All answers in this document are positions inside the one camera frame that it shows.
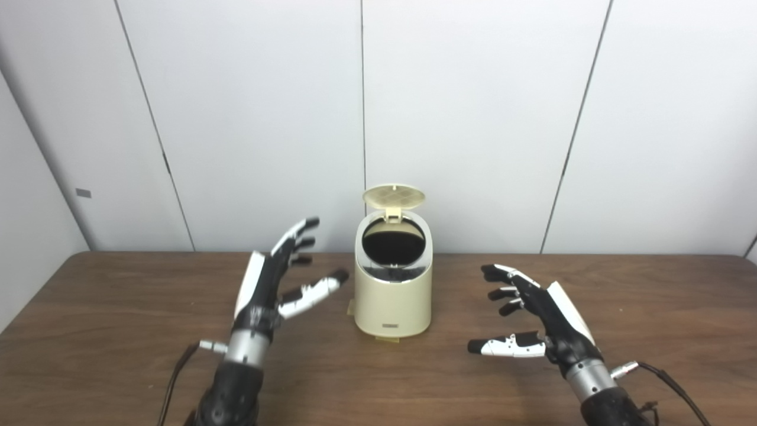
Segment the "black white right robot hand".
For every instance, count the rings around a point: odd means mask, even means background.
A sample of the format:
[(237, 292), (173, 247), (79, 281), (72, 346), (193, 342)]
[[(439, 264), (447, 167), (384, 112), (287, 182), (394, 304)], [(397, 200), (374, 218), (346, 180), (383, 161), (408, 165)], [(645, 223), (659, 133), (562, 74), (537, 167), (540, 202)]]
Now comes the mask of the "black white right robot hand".
[(544, 334), (541, 336), (539, 331), (531, 331), (470, 340), (469, 353), (514, 358), (546, 357), (559, 367), (563, 376), (580, 363), (603, 360), (587, 324), (558, 282), (541, 286), (520, 270), (502, 264), (485, 264), (481, 271), (487, 282), (502, 284), (487, 294), (490, 300), (509, 298), (509, 302), (500, 308), (500, 315), (506, 317), (525, 310), (539, 318)]

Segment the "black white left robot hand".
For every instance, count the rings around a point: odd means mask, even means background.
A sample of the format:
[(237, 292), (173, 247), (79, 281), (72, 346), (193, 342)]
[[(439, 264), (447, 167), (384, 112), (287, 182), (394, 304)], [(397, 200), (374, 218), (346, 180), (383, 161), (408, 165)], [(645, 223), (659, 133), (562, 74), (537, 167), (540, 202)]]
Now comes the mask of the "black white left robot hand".
[(269, 253), (251, 253), (234, 308), (232, 333), (251, 331), (272, 338), (282, 321), (300, 315), (341, 289), (349, 273), (338, 269), (287, 293), (279, 293), (284, 275), (292, 265), (311, 264), (303, 249), (314, 246), (306, 232), (319, 226), (318, 217), (305, 218), (291, 226)]

